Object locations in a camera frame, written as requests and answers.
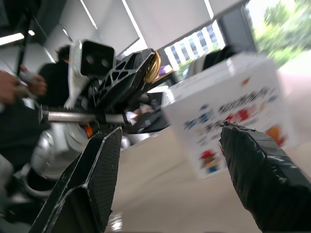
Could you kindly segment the white printed cardboard box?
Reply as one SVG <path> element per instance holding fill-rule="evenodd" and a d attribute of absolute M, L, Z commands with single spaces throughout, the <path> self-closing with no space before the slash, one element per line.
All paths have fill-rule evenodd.
<path fill-rule="evenodd" d="M 283 149 L 297 144 L 276 65 L 259 54 L 234 55 L 171 86 L 161 109 L 201 179 L 227 168 L 225 121 L 266 133 Z"/>

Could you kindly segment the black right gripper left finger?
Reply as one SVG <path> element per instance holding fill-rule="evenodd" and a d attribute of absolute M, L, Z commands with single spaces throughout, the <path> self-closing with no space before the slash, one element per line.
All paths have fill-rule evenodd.
<path fill-rule="evenodd" d="M 104 233 L 117 183 L 122 128 L 92 136 L 64 170 L 29 233 Z"/>

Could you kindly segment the dark background desk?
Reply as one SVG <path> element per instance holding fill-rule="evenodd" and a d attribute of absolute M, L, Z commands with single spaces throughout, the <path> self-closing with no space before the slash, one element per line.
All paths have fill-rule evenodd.
<path fill-rule="evenodd" d="M 157 78 L 155 78 L 153 80 L 153 82 L 151 83 L 150 87 L 151 88 L 157 87 L 157 86 L 159 86 L 162 83 L 165 83 L 167 81 L 170 82 L 169 86 L 175 85 L 179 82 L 174 70 L 172 70 L 172 71 L 170 71 L 170 72 L 168 72 L 162 76 L 158 76 Z"/>

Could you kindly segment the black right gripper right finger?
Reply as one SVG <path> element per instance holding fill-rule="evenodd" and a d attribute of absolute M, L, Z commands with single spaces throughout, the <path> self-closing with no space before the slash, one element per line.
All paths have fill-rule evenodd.
<path fill-rule="evenodd" d="M 224 122 L 220 144 L 234 189 L 263 233 L 311 233 L 311 178 L 272 137 Z"/>

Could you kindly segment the black stand pole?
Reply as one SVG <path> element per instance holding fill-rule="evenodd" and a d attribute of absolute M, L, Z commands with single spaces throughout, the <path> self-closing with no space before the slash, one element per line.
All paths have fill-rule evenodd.
<path fill-rule="evenodd" d="M 22 35 L 24 36 L 24 38 L 22 39 L 22 44 L 19 46 L 19 52 L 18 52 L 17 67 L 16 67 L 17 76 L 19 76 L 21 72 L 20 66 L 23 63 L 24 54 L 26 51 L 27 41 L 29 37 L 29 29 L 31 27 L 32 18 L 33 18 L 32 12 L 28 8 L 24 10 L 24 15 L 25 15 L 26 21 L 25 21 L 24 29 L 22 31 Z"/>

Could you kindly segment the purple item on desk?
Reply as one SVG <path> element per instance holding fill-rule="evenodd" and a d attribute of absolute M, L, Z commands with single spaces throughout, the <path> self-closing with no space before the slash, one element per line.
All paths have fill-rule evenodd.
<path fill-rule="evenodd" d="M 170 65 L 161 66 L 158 75 L 163 76 L 171 71 L 173 71 L 173 68 Z"/>

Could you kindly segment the person in dark clothing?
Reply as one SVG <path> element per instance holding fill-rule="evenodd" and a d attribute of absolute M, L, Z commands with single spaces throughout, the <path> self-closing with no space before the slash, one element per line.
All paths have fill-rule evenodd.
<path fill-rule="evenodd" d="M 35 75 L 35 83 L 22 87 L 18 79 L 10 73 L 0 70 L 0 155 L 20 170 L 29 163 L 41 134 L 50 128 L 40 124 L 37 111 L 25 105 L 23 98 L 29 93 L 43 96 L 46 94 L 44 79 Z"/>

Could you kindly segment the black office chair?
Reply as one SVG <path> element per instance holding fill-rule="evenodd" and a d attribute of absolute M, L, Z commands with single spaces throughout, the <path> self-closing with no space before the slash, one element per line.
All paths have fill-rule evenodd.
<path fill-rule="evenodd" d="M 208 53 L 204 58 L 202 70 L 208 69 L 241 52 L 242 49 L 239 49 L 235 46 L 224 46 L 220 50 Z"/>

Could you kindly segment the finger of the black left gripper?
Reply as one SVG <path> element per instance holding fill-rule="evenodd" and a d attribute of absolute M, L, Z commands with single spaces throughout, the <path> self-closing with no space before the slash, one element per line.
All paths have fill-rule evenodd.
<path fill-rule="evenodd" d="M 144 49 L 125 57 L 109 71 L 95 95 L 96 107 L 128 107 L 154 80 L 154 50 Z"/>

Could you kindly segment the person in black shirt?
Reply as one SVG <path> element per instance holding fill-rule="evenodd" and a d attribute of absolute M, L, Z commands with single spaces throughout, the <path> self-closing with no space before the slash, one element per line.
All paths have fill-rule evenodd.
<path fill-rule="evenodd" d="M 47 92 L 38 97 L 40 105 L 62 107 L 69 97 L 68 72 L 69 72 L 70 45 L 58 49 L 58 61 L 46 63 L 39 70 L 39 75 L 45 79 Z"/>

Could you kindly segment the gold coin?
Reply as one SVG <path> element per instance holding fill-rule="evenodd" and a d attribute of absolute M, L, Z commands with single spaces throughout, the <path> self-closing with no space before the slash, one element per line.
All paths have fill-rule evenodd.
<path fill-rule="evenodd" d="M 146 83 L 153 83 L 154 79 L 158 77 L 161 67 L 161 56 L 158 51 L 155 51 L 154 56 L 152 57 L 146 73 L 144 75 L 144 81 Z"/>

